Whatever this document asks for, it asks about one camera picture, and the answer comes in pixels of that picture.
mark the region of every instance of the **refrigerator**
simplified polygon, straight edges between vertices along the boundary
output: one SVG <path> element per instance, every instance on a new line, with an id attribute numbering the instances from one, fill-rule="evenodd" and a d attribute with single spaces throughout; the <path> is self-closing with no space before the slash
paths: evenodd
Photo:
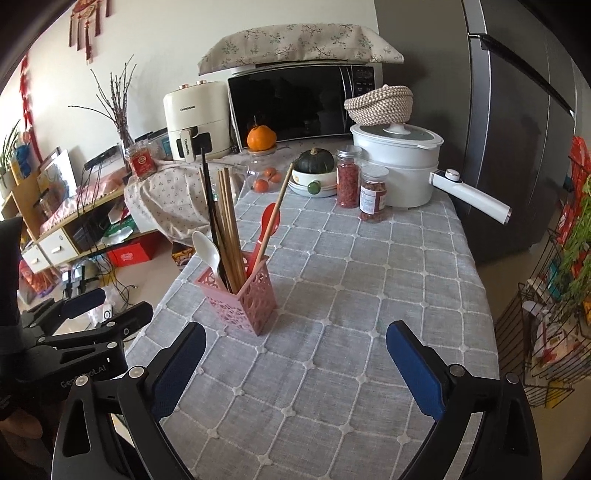
<path id="1" fill-rule="evenodd" d="M 380 35 L 405 57 L 384 83 L 414 94 L 410 123 L 440 134 L 440 168 L 513 208 L 500 225 L 454 201 L 477 263 L 539 242 L 569 169 L 570 56 L 518 0 L 375 0 Z"/>

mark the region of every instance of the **red spatula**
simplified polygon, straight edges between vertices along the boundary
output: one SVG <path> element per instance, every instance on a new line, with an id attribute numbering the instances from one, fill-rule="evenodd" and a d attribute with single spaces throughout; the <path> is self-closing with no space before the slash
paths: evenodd
<path id="1" fill-rule="evenodd" d="M 265 236 L 265 232 L 267 231 L 267 226 L 269 225 L 269 220 L 271 220 L 271 215 L 273 213 L 273 208 L 275 208 L 275 203 L 270 203 L 265 208 L 265 211 L 262 213 L 261 216 L 261 234 L 259 235 L 258 240 L 256 241 L 255 251 L 251 254 L 251 259 L 248 261 L 248 266 L 246 267 L 246 277 L 250 277 L 252 271 L 255 269 L 256 257 L 258 256 L 259 250 L 261 249 L 261 244 L 263 237 Z M 275 223 L 273 223 L 273 227 L 271 229 L 271 235 L 274 235 L 277 229 L 279 228 L 279 222 L 281 221 L 281 212 L 277 212 L 275 216 Z"/>

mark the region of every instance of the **green pumpkin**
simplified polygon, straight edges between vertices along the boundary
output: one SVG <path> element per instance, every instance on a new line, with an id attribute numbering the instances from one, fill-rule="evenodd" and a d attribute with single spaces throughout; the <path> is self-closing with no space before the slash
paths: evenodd
<path id="1" fill-rule="evenodd" d="M 296 171 L 314 175 L 330 173 L 335 169 L 335 160 L 328 150 L 312 148 L 300 155 L 295 161 L 294 168 Z"/>

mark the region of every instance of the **bowl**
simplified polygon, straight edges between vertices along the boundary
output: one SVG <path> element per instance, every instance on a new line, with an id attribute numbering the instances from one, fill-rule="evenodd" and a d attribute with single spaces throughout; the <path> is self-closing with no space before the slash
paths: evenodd
<path id="1" fill-rule="evenodd" d="M 336 170 L 330 173 L 302 173 L 294 170 L 291 172 L 291 178 L 304 188 L 313 181 L 319 181 L 322 188 L 334 187 L 336 185 Z"/>

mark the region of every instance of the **glass lid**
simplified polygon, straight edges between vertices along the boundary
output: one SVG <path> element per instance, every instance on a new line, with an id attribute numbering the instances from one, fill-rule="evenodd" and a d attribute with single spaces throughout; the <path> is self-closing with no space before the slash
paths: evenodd
<path id="1" fill-rule="evenodd" d="M 371 125 L 370 127 L 359 126 L 363 133 L 384 137 L 385 139 L 394 140 L 396 143 L 402 142 L 432 142 L 435 137 L 429 130 L 424 128 L 414 127 L 407 124 L 397 124 L 398 128 L 391 128 L 392 125 Z"/>

